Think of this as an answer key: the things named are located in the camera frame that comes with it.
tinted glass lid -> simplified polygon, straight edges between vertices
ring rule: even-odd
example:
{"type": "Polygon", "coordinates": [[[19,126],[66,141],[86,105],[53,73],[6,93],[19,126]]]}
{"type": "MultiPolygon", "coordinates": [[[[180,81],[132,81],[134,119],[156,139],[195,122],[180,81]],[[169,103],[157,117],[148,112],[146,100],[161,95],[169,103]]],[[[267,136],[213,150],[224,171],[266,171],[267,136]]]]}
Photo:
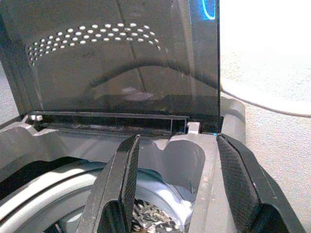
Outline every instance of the tinted glass lid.
{"type": "Polygon", "coordinates": [[[3,0],[17,107],[219,122],[217,0],[3,0]]]}

gray plastic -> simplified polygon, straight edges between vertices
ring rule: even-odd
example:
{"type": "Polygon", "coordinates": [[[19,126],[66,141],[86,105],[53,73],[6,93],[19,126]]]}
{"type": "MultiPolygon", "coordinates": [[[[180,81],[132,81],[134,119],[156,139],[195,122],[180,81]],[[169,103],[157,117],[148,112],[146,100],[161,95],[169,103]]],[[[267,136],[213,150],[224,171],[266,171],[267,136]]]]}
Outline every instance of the gray plastic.
{"type": "MultiPolygon", "coordinates": [[[[223,101],[223,133],[244,137],[243,108],[236,101],[223,101]]],[[[142,137],[138,166],[158,172],[163,181],[186,188],[196,195],[189,233],[234,233],[225,197],[216,135],[200,134],[190,122],[188,134],[142,137]]],[[[73,156],[107,162],[127,136],[89,132],[42,130],[16,122],[0,131],[0,151],[4,166],[1,179],[34,160],[51,161],[73,156]]]]}
{"type": "MultiPolygon", "coordinates": [[[[0,232],[42,232],[61,219],[62,229],[67,230],[66,233],[75,233],[79,215],[103,166],[96,162],[76,162],[48,172],[21,187],[0,203],[0,221],[9,216],[0,225],[0,232]]],[[[157,176],[138,171],[136,198],[157,203],[178,225],[187,224],[192,213],[191,202],[183,199],[172,185],[165,184],[157,176]]]]}

gray plastic housing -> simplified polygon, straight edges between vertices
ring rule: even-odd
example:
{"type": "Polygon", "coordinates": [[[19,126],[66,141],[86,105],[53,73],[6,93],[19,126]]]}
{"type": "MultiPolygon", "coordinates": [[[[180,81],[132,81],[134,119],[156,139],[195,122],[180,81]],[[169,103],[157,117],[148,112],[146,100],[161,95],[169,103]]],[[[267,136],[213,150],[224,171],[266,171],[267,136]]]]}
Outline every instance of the gray plastic housing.
{"type": "MultiPolygon", "coordinates": [[[[244,106],[222,98],[222,132],[245,142],[244,106]]],[[[189,233],[236,232],[221,172],[216,134],[199,133],[199,123],[189,122],[187,134],[140,139],[139,168],[158,172],[166,183],[196,194],[189,233]]],[[[76,157],[107,163],[128,135],[35,130],[14,122],[0,130],[0,182],[24,165],[76,157]]]]}

